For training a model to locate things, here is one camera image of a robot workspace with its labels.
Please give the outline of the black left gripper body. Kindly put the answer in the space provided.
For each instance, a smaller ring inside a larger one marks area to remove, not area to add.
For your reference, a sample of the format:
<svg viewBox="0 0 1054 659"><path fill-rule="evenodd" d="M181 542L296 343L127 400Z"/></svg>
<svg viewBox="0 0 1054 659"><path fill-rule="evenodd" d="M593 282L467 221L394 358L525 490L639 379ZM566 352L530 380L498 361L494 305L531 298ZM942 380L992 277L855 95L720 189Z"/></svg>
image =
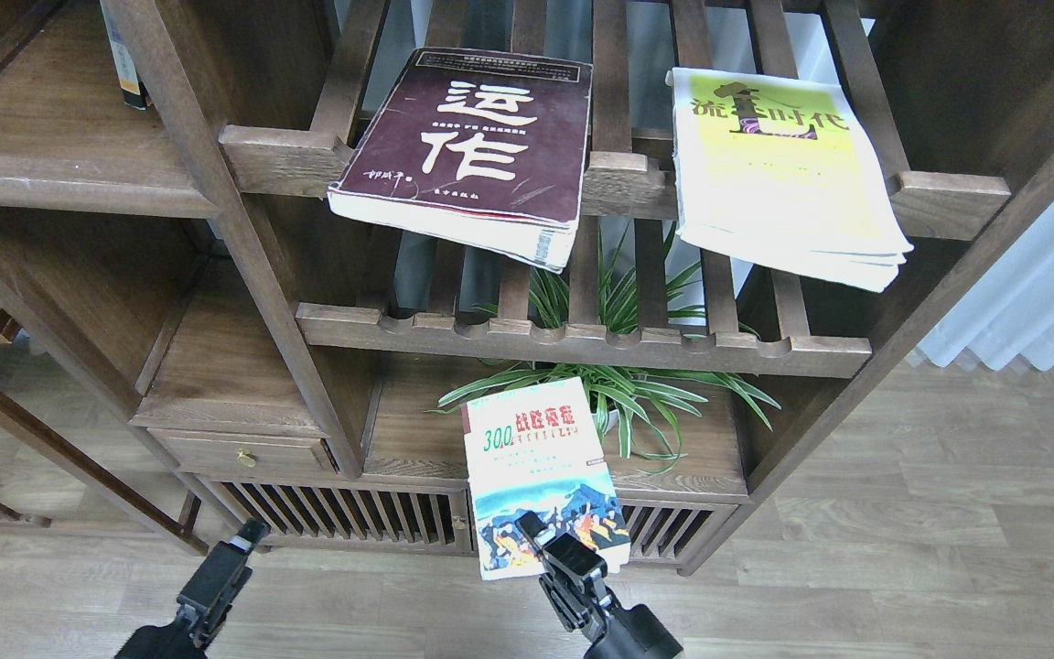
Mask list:
<svg viewBox="0 0 1054 659"><path fill-rule="evenodd" d="M204 658L225 622L231 602L253 571L248 547L216 547L177 597L171 624L135 629L117 658Z"/></svg>

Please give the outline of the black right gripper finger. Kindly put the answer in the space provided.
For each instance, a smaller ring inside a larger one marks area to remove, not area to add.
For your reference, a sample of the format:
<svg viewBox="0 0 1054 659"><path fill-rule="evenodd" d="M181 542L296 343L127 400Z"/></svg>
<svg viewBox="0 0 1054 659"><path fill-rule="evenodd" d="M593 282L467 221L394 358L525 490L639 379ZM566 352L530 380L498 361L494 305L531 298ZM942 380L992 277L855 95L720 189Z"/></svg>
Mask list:
<svg viewBox="0 0 1054 659"><path fill-rule="evenodd" d="M543 524L538 513L522 513L515 526L532 544L548 571L570 581L593 581L607 574L607 563L598 553L572 534L557 534L551 526Z"/></svg>

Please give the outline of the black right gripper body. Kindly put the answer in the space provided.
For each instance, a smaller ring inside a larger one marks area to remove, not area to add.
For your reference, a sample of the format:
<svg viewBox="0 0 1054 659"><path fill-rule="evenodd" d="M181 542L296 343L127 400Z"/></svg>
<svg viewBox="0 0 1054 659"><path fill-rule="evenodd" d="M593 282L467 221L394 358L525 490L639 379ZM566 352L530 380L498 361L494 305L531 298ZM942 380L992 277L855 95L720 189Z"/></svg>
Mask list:
<svg viewBox="0 0 1054 659"><path fill-rule="evenodd" d="M560 571L539 578L566 631L581 631L586 658L682 658L684 648L647 605L624 609L599 573L573 579Z"/></svg>

